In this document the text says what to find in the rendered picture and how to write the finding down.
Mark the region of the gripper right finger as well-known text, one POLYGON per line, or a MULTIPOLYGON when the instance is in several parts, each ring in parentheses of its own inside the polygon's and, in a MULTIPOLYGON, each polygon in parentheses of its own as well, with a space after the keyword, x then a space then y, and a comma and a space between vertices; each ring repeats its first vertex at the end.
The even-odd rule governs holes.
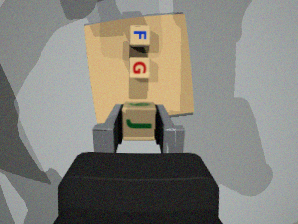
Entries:
POLYGON ((164 105, 156 106, 156 144, 161 153, 183 153, 185 129, 182 125, 174 125, 164 105), (162 145, 162 147, 161 147, 162 145))

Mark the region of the tan wooden block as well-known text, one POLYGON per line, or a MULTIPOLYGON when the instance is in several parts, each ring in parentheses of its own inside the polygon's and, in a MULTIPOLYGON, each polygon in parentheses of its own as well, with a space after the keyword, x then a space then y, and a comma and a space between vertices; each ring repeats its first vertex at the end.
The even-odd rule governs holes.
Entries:
POLYGON ((129 45, 131 47, 149 47, 151 26, 131 25, 129 34, 129 45))
POLYGON ((122 107, 123 140, 154 141, 156 111, 154 102, 125 102, 122 107))
POLYGON ((150 58, 129 58, 129 78, 150 78, 150 58))

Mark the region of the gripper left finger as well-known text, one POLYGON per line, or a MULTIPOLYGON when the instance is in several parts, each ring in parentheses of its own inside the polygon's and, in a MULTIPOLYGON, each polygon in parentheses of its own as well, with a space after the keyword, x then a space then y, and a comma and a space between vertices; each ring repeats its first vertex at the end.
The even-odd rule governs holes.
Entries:
POLYGON ((94 152, 116 153, 122 143, 122 107, 115 104, 103 125, 96 124, 92 129, 94 152))

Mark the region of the tan flat mat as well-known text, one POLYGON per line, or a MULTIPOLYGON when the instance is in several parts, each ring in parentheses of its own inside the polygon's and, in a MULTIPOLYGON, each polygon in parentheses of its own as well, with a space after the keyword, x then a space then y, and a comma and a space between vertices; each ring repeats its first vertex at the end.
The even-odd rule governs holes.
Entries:
POLYGON ((169 115, 194 112, 185 14, 114 20, 84 30, 97 124, 126 101, 163 104, 169 115), (129 45, 131 25, 151 26, 149 47, 129 45), (131 57, 150 58, 149 79, 129 78, 131 57))

